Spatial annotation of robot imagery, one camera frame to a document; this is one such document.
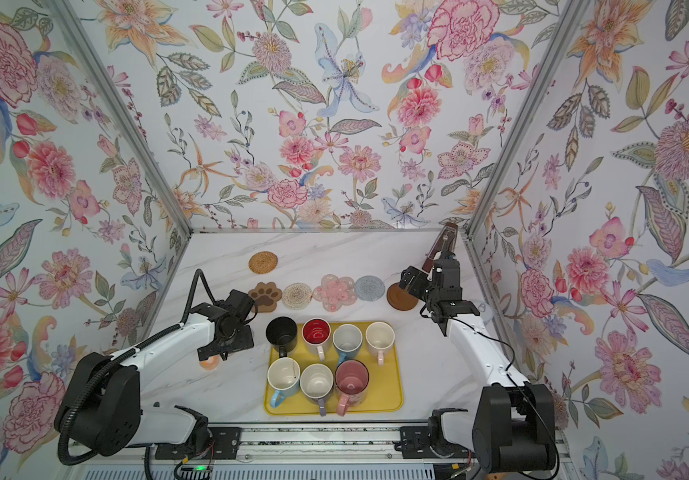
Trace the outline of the cork paw print coaster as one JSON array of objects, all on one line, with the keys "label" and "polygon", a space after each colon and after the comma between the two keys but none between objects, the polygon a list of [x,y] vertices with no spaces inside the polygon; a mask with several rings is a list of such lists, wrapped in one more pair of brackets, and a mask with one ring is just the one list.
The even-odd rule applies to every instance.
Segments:
[{"label": "cork paw print coaster", "polygon": [[274,282],[258,282],[248,295],[254,300],[258,313],[272,313],[282,301],[282,290]]}]

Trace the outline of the brown wooden round coaster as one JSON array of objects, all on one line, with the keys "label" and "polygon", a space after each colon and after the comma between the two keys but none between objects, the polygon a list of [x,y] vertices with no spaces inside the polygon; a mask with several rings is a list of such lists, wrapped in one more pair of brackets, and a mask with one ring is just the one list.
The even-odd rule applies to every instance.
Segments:
[{"label": "brown wooden round coaster", "polygon": [[398,283],[388,287],[386,299],[388,304],[398,311],[410,311],[418,304],[418,300],[401,288]]}]

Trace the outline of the white embroidered round coaster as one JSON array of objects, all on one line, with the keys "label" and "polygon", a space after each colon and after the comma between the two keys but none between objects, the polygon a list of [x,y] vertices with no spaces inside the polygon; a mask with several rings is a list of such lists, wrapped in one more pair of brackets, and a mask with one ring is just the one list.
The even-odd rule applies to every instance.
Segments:
[{"label": "white embroidered round coaster", "polygon": [[298,282],[290,284],[282,292],[282,303],[290,310],[302,310],[312,301],[312,288],[308,284]]}]

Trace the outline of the grey round coaster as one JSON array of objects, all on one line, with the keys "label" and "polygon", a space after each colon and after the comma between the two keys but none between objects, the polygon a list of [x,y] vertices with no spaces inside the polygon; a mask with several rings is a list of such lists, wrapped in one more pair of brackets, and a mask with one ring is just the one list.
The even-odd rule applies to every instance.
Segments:
[{"label": "grey round coaster", "polygon": [[380,278],[366,275],[356,280],[354,290],[359,300],[374,302],[385,295],[386,287]]}]

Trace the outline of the pink flower coaster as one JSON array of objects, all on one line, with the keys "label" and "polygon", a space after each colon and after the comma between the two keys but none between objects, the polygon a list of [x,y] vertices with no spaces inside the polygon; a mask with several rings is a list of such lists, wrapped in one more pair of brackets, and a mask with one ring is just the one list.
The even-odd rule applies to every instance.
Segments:
[{"label": "pink flower coaster", "polygon": [[328,274],[322,277],[320,285],[312,290],[312,298],[320,302],[327,312],[336,312],[357,300],[355,281],[351,277]]}]

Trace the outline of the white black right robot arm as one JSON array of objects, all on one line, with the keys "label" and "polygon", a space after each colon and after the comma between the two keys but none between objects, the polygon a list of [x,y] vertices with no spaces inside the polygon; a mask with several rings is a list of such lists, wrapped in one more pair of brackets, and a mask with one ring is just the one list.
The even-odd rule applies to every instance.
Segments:
[{"label": "white black right robot arm", "polygon": [[472,410],[436,409],[428,419],[431,448],[440,455],[464,448],[485,473],[516,472],[556,478],[559,456],[554,399],[514,366],[514,350],[489,326],[492,309],[465,299],[460,264],[451,252],[429,256],[422,268],[402,271],[399,286],[422,304],[420,315],[438,326],[482,383]]}]

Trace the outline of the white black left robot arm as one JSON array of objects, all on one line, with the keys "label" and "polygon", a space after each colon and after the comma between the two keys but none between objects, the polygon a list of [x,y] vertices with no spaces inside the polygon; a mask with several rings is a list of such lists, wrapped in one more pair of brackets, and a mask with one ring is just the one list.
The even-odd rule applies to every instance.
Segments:
[{"label": "white black left robot arm", "polygon": [[196,303],[196,290],[206,287],[204,272],[196,271],[180,321],[112,355],[90,353],[78,362],[54,418],[62,465],[110,457],[128,447],[170,446],[189,458],[214,448],[204,414],[142,402],[152,381],[190,355],[226,360],[254,347],[250,323],[258,315],[256,300],[232,290],[224,300],[208,292],[206,301]]}]

